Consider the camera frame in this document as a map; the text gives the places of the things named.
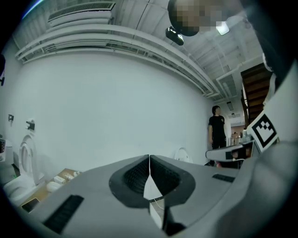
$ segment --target smartphone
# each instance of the smartphone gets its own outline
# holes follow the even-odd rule
[[[31,212],[37,204],[39,204],[39,200],[37,198],[34,198],[29,202],[23,204],[21,208],[23,208],[27,212]]]

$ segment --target toilet seat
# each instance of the toilet seat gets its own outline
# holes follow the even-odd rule
[[[36,163],[36,148],[31,135],[26,135],[19,151],[20,176],[8,182],[4,191],[16,206],[21,205],[36,190],[44,185],[44,175],[39,174]]]

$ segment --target person's hair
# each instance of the person's hair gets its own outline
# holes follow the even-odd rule
[[[218,108],[220,108],[220,107],[219,107],[219,106],[214,106],[214,107],[212,108],[212,113],[213,113],[213,115],[215,115],[215,110],[218,109]]]

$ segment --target staircase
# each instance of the staircase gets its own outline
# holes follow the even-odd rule
[[[270,77],[264,64],[260,64],[241,72],[247,99],[248,125],[262,112],[263,102],[269,91]]]

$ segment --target black sleeve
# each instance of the black sleeve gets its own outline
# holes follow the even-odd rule
[[[212,117],[209,118],[209,125],[213,126],[213,118]]]

